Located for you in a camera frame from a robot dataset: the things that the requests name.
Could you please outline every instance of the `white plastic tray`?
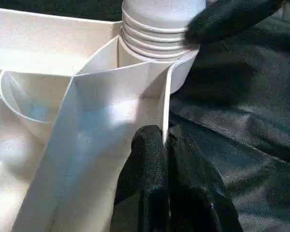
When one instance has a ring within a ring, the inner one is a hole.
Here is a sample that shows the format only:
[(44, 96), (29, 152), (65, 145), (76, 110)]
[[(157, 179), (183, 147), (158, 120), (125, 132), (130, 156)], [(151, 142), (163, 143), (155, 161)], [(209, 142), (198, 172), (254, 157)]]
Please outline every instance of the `white plastic tray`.
[[(183, 84), (198, 51), (174, 64), (143, 59), (117, 36), (120, 25), (0, 9), (0, 69), (72, 76), (43, 153), (9, 112), (11, 137), (26, 144), (22, 152), (34, 154), (34, 162), (22, 166), (22, 157), (13, 155), (18, 150), (9, 147), (14, 169), (27, 172), (28, 182), (11, 216), (2, 216), (0, 232), (11, 229), (41, 156), (13, 231), (108, 231), (117, 178), (134, 133), (155, 124), (166, 142), (169, 96)], [(16, 180), (10, 184), (19, 186)]]

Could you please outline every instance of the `black glove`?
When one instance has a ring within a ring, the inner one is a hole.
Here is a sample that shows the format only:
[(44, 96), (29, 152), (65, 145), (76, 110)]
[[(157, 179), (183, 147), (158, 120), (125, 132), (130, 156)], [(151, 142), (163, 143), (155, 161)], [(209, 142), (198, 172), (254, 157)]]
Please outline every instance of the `black glove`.
[(170, 129), (168, 159), (157, 126), (140, 128), (131, 150), (118, 179), (112, 232), (242, 231), (220, 175), (188, 131)]

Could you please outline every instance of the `black fabric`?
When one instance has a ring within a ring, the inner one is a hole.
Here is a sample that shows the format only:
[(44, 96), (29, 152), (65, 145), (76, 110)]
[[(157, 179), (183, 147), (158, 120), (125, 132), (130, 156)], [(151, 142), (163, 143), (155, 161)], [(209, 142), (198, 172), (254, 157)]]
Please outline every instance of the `black fabric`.
[(238, 215), (219, 173), (190, 132), (169, 134), (169, 185), (175, 232), (241, 232)]
[(171, 96), (247, 232), (290, 231), (290, 23), (268, 18), (201, 50)]

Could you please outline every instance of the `white bowl-shaped part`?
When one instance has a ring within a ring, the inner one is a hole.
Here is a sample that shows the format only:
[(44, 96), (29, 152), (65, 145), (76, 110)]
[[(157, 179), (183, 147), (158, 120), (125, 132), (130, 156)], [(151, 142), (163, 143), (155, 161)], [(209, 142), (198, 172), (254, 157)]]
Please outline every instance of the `white bowl-shaped part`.
[(2, 71), (0, 95), (27, 129), (46, 143), (69, 76)]

